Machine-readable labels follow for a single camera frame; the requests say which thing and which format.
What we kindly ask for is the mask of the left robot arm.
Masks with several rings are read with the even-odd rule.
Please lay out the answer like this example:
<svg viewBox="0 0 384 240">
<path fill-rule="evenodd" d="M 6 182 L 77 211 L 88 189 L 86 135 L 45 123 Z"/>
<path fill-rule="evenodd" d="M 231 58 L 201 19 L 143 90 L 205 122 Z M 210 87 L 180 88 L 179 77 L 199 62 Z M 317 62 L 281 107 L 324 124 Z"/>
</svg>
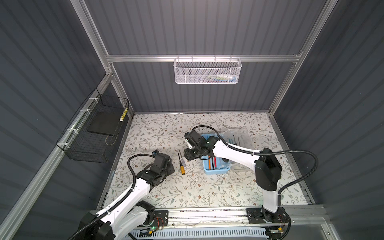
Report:
<svg viewBox="0 0 384 240">
<path fill-rule="evenodd" d="M 131 161 L 138 157 L 150 157 L 154 161 L 135 174 Z M 167 176 L 175 172 L 172 159 L 154 151 L 136 154 L 127 160 L 133 183 L 119 197 L 96 214 L 87 213 L 70 240 L 120 240 L 140 225 L 149 225 L 154 218 L 155 207 L 143 198 Z"/>
</svg>

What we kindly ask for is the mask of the blue plastic tool box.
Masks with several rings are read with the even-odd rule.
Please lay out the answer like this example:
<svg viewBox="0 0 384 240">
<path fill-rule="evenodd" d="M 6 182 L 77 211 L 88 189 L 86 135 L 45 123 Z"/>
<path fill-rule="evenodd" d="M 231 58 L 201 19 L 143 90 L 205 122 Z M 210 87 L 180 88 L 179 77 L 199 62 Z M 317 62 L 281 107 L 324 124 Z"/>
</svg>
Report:
<svg viewBox="0 0 384 240">
<path fill-rule="evenodd" d="M 231 169 L 231 164 L 222 158 L 202 156 L 200 160 L 203 161 L 203 169 L 207 175 L 226 174 Z"/>
</svg>

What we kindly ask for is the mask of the items in white basket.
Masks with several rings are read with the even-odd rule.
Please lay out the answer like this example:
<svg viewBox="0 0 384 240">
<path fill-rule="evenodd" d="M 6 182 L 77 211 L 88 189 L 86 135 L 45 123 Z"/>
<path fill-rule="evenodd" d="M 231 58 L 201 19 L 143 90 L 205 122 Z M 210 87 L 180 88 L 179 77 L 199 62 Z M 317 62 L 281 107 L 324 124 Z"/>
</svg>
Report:
<svg viewBox="0 0 384 240">
<path fill-rule="evenodd" d="M 202 78 L 196 79 L 200 83 L 229 83 L 236 84 L 238 82 L 237 75 L 219 74 L 211 76 L 203 76 Z"/>
</svg>

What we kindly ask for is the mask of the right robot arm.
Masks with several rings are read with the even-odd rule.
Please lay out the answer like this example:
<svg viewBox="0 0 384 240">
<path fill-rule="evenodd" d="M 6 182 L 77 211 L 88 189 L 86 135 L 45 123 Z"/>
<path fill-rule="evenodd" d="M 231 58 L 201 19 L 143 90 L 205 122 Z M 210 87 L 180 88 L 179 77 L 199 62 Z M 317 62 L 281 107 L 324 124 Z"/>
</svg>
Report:
<svg viewBox="0 0 384 240">
<path fill-rule="evenodd" d="M 205 138 L 195 130 L 185 134 L 188 148 L 187 160 L 203 156 L 227 159 L 254 171 L 258 186 L 263 190 L 263 209 L 274 214 L 278 211 L 278 185 L 282 175 L 282 166 L 270 149 L 249 150 L 229 144 L 222 137 Z"/>
</svg>

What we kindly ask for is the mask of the black foam pad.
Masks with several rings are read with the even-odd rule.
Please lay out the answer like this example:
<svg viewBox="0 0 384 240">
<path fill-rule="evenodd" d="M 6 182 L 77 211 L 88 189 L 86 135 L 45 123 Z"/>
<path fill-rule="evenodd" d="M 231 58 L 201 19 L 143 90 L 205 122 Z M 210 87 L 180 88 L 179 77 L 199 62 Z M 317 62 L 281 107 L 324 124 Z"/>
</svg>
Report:
<svg viewBox="0 0 384 240">
<path fill-rule="evenodd" d="M 123 125 L 123 122 L 119 121 L 120 117 L 119 113 L 97 112 L 87 131 L 93 134 L 114 136 Z"/>
</svg>

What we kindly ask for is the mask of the yellow marker in basket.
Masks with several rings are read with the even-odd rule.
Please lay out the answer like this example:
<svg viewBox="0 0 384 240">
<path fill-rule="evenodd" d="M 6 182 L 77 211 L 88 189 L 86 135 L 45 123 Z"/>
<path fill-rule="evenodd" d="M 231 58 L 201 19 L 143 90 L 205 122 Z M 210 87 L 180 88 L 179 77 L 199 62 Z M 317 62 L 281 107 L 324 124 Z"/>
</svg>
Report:
<svg viewBox="0 0 384 240">
<path fill-rule="evenodd" d="M 121 115 L 121 117 L 120 117 L 120 119 L 119 119 L 120 122 L 124 121 L 124 118 L 127 115 L 127 112 L 128 112 L 128 108 L 125 108 L 123 113 L 122 113 L 122 115 Z"/>
</svg>

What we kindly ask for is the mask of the aluminium front rail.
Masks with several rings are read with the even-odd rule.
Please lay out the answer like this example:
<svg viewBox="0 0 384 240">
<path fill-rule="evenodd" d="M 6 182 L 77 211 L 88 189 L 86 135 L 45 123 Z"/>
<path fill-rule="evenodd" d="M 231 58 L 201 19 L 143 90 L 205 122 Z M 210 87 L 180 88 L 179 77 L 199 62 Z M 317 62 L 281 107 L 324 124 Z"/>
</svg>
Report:
<svg viewBox="0 0 384 240">
<path fill-rule="evenodd" d="M 284 226 L 288 224 L 250 224 L 247 218 L 246 209 L 253 207 L 216 207 L 216 208 L 175 208 L 156 209 L 169 211 L 167 228 L 182 227 L 224 227 L 224 226 Z M 322 205 L 292 205 L 284 206 L 285 212 L 290 216 L 292 225 L 323 225 L 330 222 L 330 218 Z M 148 213 L 139 208 L 132 210 L 116 227 L 125 227 L 128 221 L 132 229 L 139 227 L 141 220 L 144 222 Z"/>
</svg>

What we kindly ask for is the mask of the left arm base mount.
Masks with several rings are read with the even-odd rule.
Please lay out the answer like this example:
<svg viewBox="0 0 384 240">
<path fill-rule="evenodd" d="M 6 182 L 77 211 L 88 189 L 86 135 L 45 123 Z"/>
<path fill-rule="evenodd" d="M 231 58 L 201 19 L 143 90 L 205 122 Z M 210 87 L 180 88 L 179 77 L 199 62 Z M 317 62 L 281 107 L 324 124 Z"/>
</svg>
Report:
<svg viewBox="0 0 384 240">
<path fill-rule="evenodd" d="M 146 221 L 141 227 L 166 227 L 169 220 L 169 211 L 167 210 L 155 210 L 153 213 L 149 213 Z"/>
</svg>

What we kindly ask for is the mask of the orange handled screwdriver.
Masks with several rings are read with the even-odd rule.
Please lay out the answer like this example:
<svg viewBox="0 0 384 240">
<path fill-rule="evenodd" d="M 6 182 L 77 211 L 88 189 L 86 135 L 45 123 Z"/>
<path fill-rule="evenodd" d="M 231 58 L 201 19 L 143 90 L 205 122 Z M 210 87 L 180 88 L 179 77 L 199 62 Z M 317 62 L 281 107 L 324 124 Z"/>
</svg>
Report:
<svg viewBox="0 0 384 240">
<path fill-rule="evenodd" d="M 178 153 L 178 158 L 179 158 L 179 163 L 180 163 L 180 169 L 181 169 L 181 173 L 182 173 L 182 175 L 185 175 L 185 174 L 186 174 L 186 171 L 185 171 L 185 168 L 184 168 L 183 162 L 182 162 L 182 160 L 181 160 L 181 156 L 180 156 L 180 153 Z"/>
</svg>

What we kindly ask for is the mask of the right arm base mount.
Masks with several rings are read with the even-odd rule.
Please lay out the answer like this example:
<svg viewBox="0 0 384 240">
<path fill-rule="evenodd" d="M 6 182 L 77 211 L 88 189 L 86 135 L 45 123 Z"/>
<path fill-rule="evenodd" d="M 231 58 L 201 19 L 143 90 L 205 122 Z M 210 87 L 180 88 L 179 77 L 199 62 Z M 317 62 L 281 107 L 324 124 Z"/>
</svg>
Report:
<svg viewBox="0 0 384 240">
<path fill-rule="evenodd" d="M 247 208 L 247 218 L 250 224 L 288 224 L 290 218 L 284 208 L 278 208 L 276 213 L 271 213 L 261 208 Z"/>
</svg>

